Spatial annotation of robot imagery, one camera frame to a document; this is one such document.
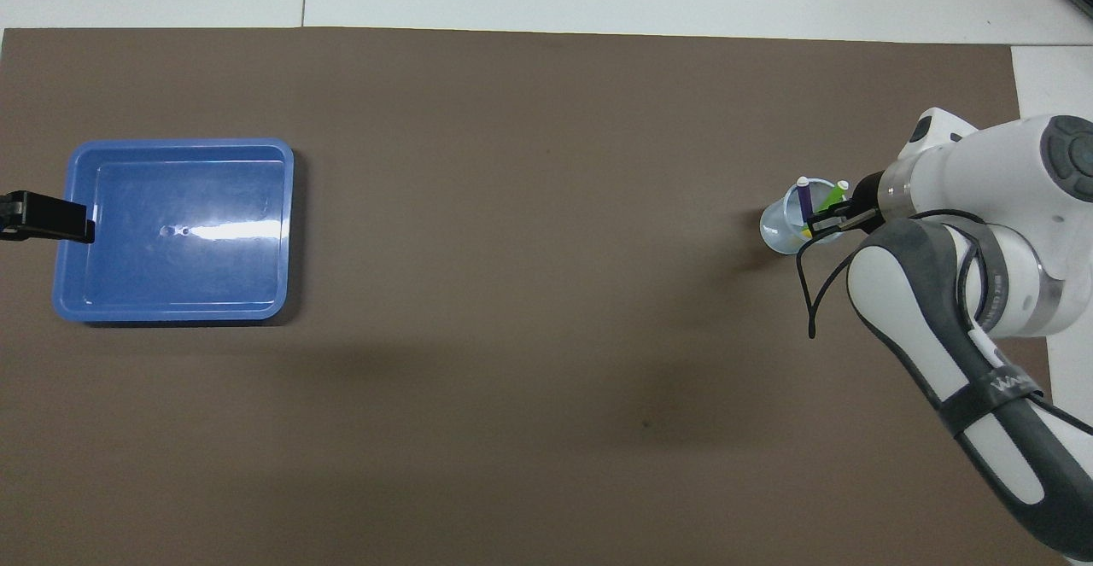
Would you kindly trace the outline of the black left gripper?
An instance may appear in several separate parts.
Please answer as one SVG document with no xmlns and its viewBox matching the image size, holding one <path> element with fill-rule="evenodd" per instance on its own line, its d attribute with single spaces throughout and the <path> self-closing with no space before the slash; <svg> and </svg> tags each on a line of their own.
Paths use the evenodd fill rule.
<svg viewBox="0 0 1093 566">
<path fill-rule="evenodd" d="M 95 235 L 96 224 L 87 219 L 85 205 L 34 192 L 1 196 L 3 241 L 35 238 L 91 244 Z"/>
</svg>

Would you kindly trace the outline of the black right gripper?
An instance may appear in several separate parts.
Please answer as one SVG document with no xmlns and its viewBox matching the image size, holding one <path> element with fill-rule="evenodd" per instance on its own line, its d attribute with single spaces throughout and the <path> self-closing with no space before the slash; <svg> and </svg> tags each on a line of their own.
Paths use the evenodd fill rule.
<svg viewBox="0 0 1093 566">
<path fill-rule="evenodd" d="M 816 208 L 803 227 L 807 240 L 834 236 L 848 229 L 859 229 L 871 235 L 882 227 L 888 219 L 880 205 L 883 172 L 871 173 L 855 186 L 851 197 L 842 201 L 825 201 Z"/>
</svg>

